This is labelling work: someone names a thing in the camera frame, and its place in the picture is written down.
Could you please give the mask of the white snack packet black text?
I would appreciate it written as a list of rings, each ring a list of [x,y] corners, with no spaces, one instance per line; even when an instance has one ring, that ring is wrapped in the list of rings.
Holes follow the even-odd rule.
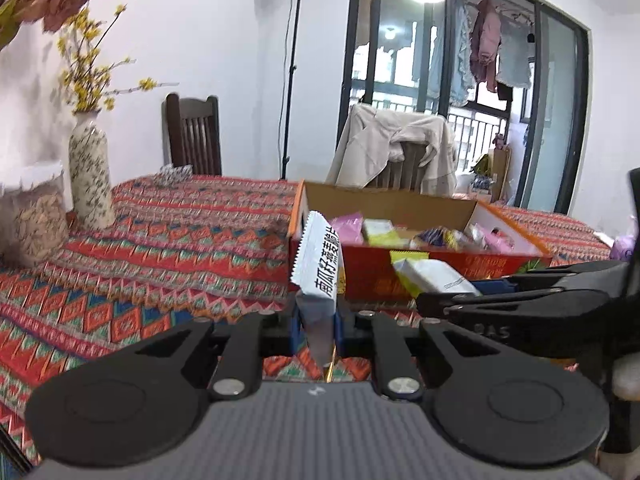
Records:
[[[322,370],[329,366],[334,341],[338,274],[343,266],[337,232],[318,211],[311,211],[303,230],[291,283],[303,319],[310,354]]]

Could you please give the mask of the white green snack packet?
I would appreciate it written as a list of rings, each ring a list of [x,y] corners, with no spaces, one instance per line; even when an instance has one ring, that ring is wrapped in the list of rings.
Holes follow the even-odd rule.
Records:
[[[482,293],[462,274],[427,252],[390,251],[390,263],[400,284],[412,298],[421,294],[472,295]]]

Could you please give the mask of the colourful patterned tablecloth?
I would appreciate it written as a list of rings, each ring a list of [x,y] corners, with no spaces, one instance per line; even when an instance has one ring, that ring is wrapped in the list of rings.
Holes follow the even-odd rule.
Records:
[[[38,453],[23,419],[32,390],[194,316],[232,322],[281,307],[309,211],[413,231],[480,224],[505,232],[512,249],[504,255],[434,250],[473,280],[606,256],[589,226],[562,214],[405,191],[195,177],[171,188],[130,180],[113,196],[110,228],[73,233],[34,268],[1,269],[1,423],[32,462]]]

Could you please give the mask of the glass jar with lace cover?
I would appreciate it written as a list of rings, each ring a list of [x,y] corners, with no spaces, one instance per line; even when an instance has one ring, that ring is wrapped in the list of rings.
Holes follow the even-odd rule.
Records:
[[[68,239],[59,160],[1,171],[1,261],[32,268]]]

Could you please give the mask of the chair with beige jacket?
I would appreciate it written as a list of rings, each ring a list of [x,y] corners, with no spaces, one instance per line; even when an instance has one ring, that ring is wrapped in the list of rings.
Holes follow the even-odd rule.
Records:
[[[421,160],[426,155],[426,145],[402,142],[400,146],[404,159],[400,162],[389,162],[368,184],[369,188],[421,192],[425,174],[425,165]]]

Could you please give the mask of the pink snack packet in box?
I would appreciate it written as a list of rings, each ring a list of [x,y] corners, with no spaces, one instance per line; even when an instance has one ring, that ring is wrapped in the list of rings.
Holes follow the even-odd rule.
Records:
[[[335,217],[329,221],[329,224],[337,232],[342,245],[363,244],[363,215],[360,212]]]

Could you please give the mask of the floral ceramic vase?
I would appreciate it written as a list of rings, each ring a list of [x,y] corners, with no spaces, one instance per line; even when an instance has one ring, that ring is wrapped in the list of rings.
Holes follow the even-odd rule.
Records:
[[[96,124],[98,116],[97,110],[78,113],[68,139],[74,211],[90,231],[108,229],[115,222],[107,136]]]

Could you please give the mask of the black framed sliding glass door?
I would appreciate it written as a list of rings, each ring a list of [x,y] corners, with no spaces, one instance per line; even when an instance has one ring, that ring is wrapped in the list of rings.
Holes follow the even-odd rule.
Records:
[[[445,116],[464,174],[510,148],[516,206],[570,208],[588,75],[587,31],[541,0],[349,0],[341,111]]]

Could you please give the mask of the hanging white grey garment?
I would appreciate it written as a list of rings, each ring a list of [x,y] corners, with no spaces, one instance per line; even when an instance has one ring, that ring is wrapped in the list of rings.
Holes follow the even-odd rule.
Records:
[[[529,89],[532,70],[529,66],[528,28],[508,18],[501,19],[497,80],[511,88]]]

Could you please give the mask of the hanging light blue garment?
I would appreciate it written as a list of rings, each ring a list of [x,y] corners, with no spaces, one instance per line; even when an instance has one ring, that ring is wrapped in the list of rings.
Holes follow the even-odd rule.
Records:
[[[457,107],[466,105],[469,92],[475,88],[475,78],[470,69],[470,33],[468,0],[454,0],[454,54],[452,55],[454,66],[452,66],[450,104]],[[444,52],[444,30],[440,21],[437,25],[427,83],[427,96],[433,100],[439,98]]]

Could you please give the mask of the dark wooden chair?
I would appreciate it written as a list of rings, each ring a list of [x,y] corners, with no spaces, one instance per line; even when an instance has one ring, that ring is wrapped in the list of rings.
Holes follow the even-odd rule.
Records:
[[[170,162],[191,166],[194,174],[222,175],[219,102],[180,98],[169,93],[164,102]]]

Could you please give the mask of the beige jacket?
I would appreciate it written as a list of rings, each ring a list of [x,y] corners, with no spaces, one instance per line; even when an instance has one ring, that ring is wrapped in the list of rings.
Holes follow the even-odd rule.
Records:
[[[451,196],[457,187],[457,150],[445,118],[424,113],[395,112],[354,104],[338,141],[326,182],[364,188],[390,162],[405,162],[401,144],[420,146],[418,166],[424,170],[419,191]]]

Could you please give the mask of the hanging pink garment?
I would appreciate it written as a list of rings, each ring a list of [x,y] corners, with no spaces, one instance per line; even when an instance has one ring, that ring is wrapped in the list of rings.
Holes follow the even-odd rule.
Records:
[[[491,0],[477,3],[477,16],[471,35],[470,69],[478,84],[497,92],[497,55],[501,42],[501,20]]]

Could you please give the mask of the yellow flower branches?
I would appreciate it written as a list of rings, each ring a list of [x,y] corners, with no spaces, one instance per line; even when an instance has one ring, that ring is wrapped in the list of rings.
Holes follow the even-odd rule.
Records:
[[[119,4],[109,21],[99,21],[91,16],[88,6],[83,6],[58,31],[56,46],[64,63],[58,86],[63,102],[74,115],[114,110],[118,96],[174,86],[172,82],[145,77],[128,88],[112,87],[114,71],[136,62],[131,56],[109,63],[100,61],[106,36],[126,11],[126,4]]]

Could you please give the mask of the studio light on stand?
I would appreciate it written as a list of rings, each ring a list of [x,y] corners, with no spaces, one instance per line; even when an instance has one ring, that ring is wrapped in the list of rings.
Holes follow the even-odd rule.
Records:
[[[279,148],[280,148],[280,179],[284,181],[288,177],[288,163],[290,162],[290,130],[293,101],[294,78],[297,70],[296,54],[298,43],[298,30],[300,11],[303,0],[290,0],[288,8],[288,20],[284,35],[284,61],[286,79],[283,81],[281,109],[279,116]]]

